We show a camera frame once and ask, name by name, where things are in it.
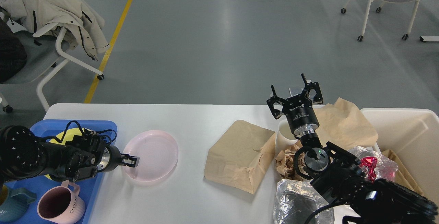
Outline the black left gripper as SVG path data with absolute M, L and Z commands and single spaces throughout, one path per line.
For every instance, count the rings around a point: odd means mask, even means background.
M 97 172 L 111 172 L 118 166 L 136 168 L 139 162 L 139 157 L 129 154 L 120 154 L 120 151 L 116 146 L 108 145 L 105 147 L 101 161 L 97 165 Z

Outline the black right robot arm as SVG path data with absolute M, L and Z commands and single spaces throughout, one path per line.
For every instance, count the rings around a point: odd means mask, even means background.
M 322 104 L 318 82 L 301 74 L 304 88 L 287 99 L 276 94 L 266 101 L 275 119 L 286 116 L 289 129 L 302 147 L 295 153 L 293 168 L 310 180 L 311 186 L 328 202 L 313 211 L 304 223 L 335 206 L 349 205 L 358 217 L 345 215 L 344 224 L 433 224 L 438 206 L 426 197 L 386 179 L 371 181 L 360 168 L 355 155 L 327 142 L 323 147 L 316 130 L 319 127 L 312 105 Z

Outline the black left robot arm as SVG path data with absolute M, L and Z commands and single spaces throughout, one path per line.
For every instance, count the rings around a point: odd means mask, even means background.
M 118 166 L 135 168 L 137 156 L 123 154 L 112 144 L 108 130 L 83 129 L 68 141 L 68 123 L 61 138 L 38 137 L 24 126 L 1 129 L 1 183 L 49 175 L 52 180 L 78 182 L 94 178 L 100 172 L 113 171 Z

